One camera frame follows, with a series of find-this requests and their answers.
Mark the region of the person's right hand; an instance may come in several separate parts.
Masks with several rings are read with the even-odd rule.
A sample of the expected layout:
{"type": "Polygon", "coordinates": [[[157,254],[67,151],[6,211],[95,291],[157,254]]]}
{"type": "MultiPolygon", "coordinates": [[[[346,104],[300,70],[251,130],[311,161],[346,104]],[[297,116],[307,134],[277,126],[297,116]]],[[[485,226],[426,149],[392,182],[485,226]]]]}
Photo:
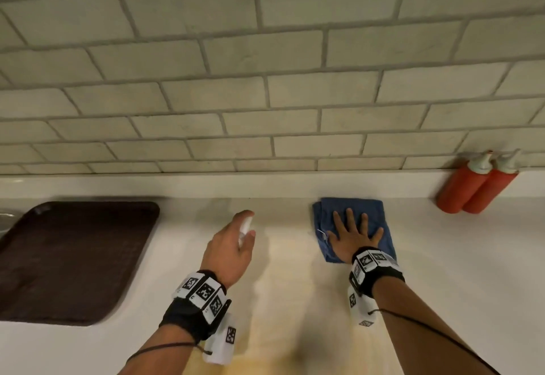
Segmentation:
{"type": "Polygon", "coordinates": [[[357,232],[348,232],[346,222],[341,219],[341,216],[336,211],[333,213],[333,220],[336,232],[328,231],[327,234],[337,234],[338,247],[332,248],[332,250],[343,263],[351,264],[354,253],[362,247],[378,248],[378,245],[370,244],[370,237],[368,235],[368,215],[366,213],[361,215],[360,226],[357,227],[357,232]]]}

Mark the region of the person's left hand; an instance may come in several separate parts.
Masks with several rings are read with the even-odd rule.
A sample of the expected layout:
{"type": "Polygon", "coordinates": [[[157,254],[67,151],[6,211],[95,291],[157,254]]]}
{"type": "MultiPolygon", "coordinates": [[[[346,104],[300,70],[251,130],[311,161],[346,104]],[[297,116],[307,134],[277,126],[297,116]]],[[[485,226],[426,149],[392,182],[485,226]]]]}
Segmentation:
{"type": "Polygon", "coordinates": [[[251,215],[255,213],[250,210],[236,213],[231,222],[213,236],[204,251],[200,270],[213,272],[226,289],[242,278],[252,260],[241,256],[238,246],[240,225],[251,215]]]}

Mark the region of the white spray bottle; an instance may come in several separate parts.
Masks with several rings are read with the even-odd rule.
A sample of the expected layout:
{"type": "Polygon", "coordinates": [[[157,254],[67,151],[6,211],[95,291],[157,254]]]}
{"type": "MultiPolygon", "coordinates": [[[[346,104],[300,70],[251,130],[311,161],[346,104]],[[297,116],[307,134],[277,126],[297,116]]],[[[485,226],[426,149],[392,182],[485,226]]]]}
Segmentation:
{"type": "Polygon", "coordinates": [[[242,246],[244,244],[244,240],[245,240],[247,234],[249,233],[249,231],[251,230],[252,220],[253,220],[253,215],[245,218],[242,221],[241,225],[240,225],[239,234],[238,234],[238,247],[239,248],[242,248],[242,246]]]}

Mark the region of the blue cleaning cloth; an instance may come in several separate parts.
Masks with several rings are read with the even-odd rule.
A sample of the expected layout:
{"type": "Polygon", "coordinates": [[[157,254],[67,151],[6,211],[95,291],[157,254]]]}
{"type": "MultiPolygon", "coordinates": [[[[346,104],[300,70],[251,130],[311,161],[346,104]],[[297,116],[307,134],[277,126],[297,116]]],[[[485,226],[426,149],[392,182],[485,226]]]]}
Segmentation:
{"type": "Polygon", "coordinates": [[[329,232],[337,234],[333,213],[337,212],[340,219],[346,223],[346,210],[352,209],[357,228],[361,225],[362,214],[368,217],[368,232],[372,237],[379,228],[383,228],[384,234],[378,243],[378,248],[397,259],[390,229],[386,223],[384,204],[376,199],[356,198],[322,198],[312,204],[313,221],[316,230],[318,245],[326,262],[342,263],[337,257],[329,241],[329,232]]]}

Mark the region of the person's left forearm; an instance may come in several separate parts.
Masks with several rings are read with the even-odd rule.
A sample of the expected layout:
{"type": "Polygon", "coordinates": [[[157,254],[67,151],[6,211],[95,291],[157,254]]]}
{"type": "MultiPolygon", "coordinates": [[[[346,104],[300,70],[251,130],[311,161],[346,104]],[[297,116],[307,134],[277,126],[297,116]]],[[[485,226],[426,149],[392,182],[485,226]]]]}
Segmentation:
{"type": "Polygon", "coordinates": [[[126,362],[118,375],[182,375],[196,345],[176,325],[162,325],[126,362]]]}

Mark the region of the person's right forearm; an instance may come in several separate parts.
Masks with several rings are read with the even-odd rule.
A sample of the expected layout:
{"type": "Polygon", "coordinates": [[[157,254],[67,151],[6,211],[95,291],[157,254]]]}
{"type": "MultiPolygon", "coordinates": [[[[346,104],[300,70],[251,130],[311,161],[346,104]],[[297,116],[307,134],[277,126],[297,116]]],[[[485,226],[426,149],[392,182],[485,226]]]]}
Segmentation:
{"type": "Polygon", "coordinates": [[[373,296],[404,375],[498,375],[405,282],[382,277],[373,296]]]}

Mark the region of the black wristband with marker tags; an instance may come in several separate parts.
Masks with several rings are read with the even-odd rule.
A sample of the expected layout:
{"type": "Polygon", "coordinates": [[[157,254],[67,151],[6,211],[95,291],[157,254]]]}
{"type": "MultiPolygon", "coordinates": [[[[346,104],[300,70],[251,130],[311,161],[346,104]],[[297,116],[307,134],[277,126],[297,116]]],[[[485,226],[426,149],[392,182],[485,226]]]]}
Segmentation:
{"type": "Polygon", "coordinates": [[[201,269],[178,286],[159,326],[182,328],[200,343],[216,333],[230,304],[227,289],[216,274],[201,269]]]}
{"type": "Polygon", "coordinates": [[[358,296],[374,298],[374,284],[382,277],[393,277],[405,282],[395,258],[371,246],[359,248],[351,258],[349,282],[358,296]]]}

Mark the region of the red squeeze bottle white cap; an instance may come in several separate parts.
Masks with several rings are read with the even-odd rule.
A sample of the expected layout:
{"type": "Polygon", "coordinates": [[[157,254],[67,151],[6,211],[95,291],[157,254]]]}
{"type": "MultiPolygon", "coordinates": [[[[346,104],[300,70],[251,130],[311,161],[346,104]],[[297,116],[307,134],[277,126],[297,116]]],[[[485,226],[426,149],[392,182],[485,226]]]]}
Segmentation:
{"type": "Polygon", "coordinates": [[[463,206],[463,211],[471,214],[481,213],[490,203],[519,175],[521,149],[509,155],[495,158],[492,170],[483,185],[463,206]]]}
{"type": "Polygon", "coordinates": [[[493,154],[492,150],[480,153],[456,169],[435,200],[437,208],[449,214],[459,213],[488,179],[493,154]]]}

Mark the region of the dark brown plastic tray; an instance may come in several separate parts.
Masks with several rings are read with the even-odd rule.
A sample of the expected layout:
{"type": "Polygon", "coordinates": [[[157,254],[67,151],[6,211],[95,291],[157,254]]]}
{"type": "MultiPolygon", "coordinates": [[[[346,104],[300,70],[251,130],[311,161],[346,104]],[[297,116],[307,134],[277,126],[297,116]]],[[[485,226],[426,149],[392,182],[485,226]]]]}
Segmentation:
{"type": "Polygon", "coordinates": [[[101,322],[130,287],[159,216],[153,201],[33,207],[0,237],[0,322],[101,322]]]}

